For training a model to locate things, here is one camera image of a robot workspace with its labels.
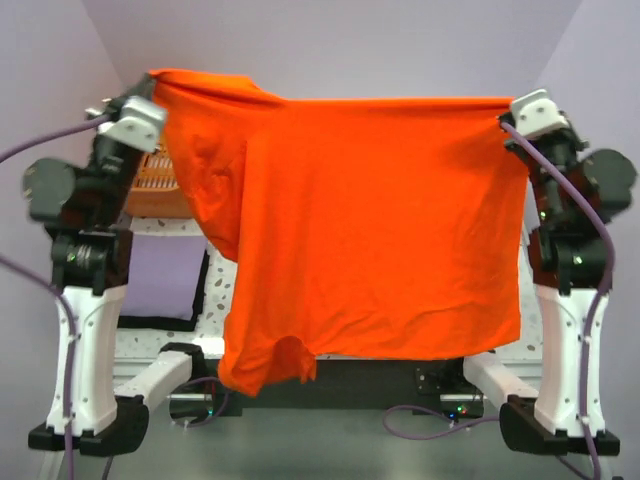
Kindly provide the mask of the orange t shirt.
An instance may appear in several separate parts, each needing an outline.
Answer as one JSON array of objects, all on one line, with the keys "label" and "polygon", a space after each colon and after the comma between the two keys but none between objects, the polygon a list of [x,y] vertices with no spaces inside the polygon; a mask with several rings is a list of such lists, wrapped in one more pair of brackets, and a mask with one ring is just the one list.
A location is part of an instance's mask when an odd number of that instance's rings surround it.
[{"label": "orange t shirt", "polygon": [[506,97],[285,99],[155,70],[193,218],[237,265],[218,374],[254,396],[321,355],[454,359],[518,340],[527,171]]}]

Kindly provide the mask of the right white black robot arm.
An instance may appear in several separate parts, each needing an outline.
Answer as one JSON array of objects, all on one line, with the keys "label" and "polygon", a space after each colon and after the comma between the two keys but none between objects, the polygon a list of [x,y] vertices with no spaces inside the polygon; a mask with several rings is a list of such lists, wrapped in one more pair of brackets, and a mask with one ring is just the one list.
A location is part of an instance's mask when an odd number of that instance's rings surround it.
[{"label": "right white black robot arm", "polygon": [[620,441],[605,425],[599,388],[615,264],[606,226],[630,208],[636,170],[612,149],[581,158],[588,144],[563,113],[538,107],[499,121],[512,136],[506,149],[528,167],[539,218],[528,259],[542,315],[541,385],[527,385],[494,353],[450,363],[446,382],[459,393],[476,386],[485,394],[499,410],[501,435],[512,451],[616,456]]}]

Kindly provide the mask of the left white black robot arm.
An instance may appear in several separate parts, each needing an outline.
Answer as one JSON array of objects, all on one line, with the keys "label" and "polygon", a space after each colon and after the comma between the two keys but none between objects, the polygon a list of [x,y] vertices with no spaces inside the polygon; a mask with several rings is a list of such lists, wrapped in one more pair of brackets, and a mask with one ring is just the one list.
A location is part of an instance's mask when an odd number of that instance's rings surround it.
[{"label": "left white black robot arm", "polygon": [[117,324],[129,278],[132,232],[118,224],[143,157],[155,151],[167,113],[145,75],[100,110],[88,110],[95,135],[86,166],[41,158],[23,175],[32,220],[51,238],[60,336],[55,394],[46,420],[29,434],[35,450],[114,457],[142,444],[151,413],[179,387],[207,380],[202,349],[164,345],[155,361],[121,386],[113,383]]}]

